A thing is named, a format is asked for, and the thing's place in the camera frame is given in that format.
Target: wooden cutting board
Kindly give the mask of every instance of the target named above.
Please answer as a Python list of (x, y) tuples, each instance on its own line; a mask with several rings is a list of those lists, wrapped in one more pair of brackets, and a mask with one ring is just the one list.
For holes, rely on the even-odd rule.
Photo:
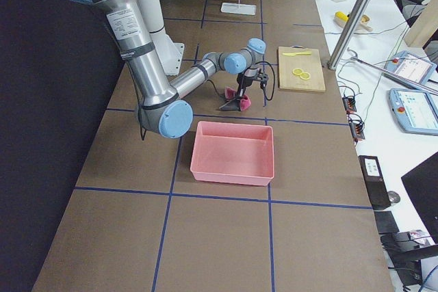
[[(311, 55), (286, 56), (283, 53), (301, 53), (311, 51)], [(301, 68), (310, 74), (309, 80), (303, 80), (292, 73), (295, 68)], [(279, 47), (279, 88), (301, 92), (325, 92), (324, 75), (320, 52), (317, 49), (302, 49)]]

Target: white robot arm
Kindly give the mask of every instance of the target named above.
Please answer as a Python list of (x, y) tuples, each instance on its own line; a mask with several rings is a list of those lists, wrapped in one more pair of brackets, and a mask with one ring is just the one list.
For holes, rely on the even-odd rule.
[(169, 83), (138, 0), (71, 1), (93, 5), (104, 11), (116, 37), (120, 56), (128, 63), (142, 94), (138, 108), (140, 124), (164, 137), (181, 137), (190, 128), (193, 111), (182, 100), (184, 96), (219, 70), (242, 74), (262, 61), (265, 52), (266, 45), (262, 40), (250, 39), (247, 47), (236, 53), (206, 54), (200, 63)]

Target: pink bin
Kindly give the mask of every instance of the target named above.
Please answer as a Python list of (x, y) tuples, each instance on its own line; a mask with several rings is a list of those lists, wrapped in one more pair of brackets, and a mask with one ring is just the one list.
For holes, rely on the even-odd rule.
[(190, 171), (198, 181), (266, 186), (274, 178), (272, 127), (200, 121)]

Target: black panel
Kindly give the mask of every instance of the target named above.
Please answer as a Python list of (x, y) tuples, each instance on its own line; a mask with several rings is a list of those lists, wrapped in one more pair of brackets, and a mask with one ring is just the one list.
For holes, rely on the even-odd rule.
[(425, 227), (438, 242), (438, 152), (402, 177)]
[(101, 21), (0, 0), (0, 291), (30, 291), (122, 68)]

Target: white desk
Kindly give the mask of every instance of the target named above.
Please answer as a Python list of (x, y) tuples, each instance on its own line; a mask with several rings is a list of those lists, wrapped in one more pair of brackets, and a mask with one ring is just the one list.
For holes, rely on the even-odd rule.
[[(328, 33), (340, 33), (342, 31), (341, 27), (333, 20), (333, 17), (337, 11), (349, 13), (355, 1), (316, 0), (330, 52), (335, 48), (339, 34)], [(373, 33), (394, 28), (404, 22), (404, 18), (393, 0), (371, 0), (365, 14), (371, 18), (369, 26), (374, 28)], [(406, 27), (406, 23), (401, 24), (397, 28), (379, 35), (356, 34), (352, 37), (349, 47), (354, 49), (359, 54), (359, 58), (366, 62), (374, 64), (385, 61), (393, 54), (391, 50)], [(425, 56), (422, 49), (409, 48), (402, 41), (398, 51), (403, 50)], [(345, 52), (342, 58), (348, 59), (351, 56), (352, 54)], [(339, 63), (337, 74), (345, 63), (346, 61)], [(356, 98), (357, 113), (365, 119), (365, 110), (372, 99), (380, 72), (355, 62), (346, 64), (340, 76), (354, 81), (360, 86), (362, 94)], [(437, 77), (438, 74), (434, 73), (431, 79), (436, 80)], [(347, 81), (345, 81), (345, 84), (352, 87), (356, 93), (358, 92), (358, 87), (354, 84)], [(377, 156), (387, 190), (396, 191), (400, 194), (400, 203), (389, 208), (400, 231), (426, 230), (404, 190), (401, 176), (438, 151), (438, 137), (407, 134), (401, 131), (387, 100), (387, 92), (391, 88), (404, 88), (404, 86), (382, 77), (365, 121), (365, 140), (357, 144), (356, 150), (358, 155)], [(434, 96), (434, 101), (438, 104), (438, 97)]]

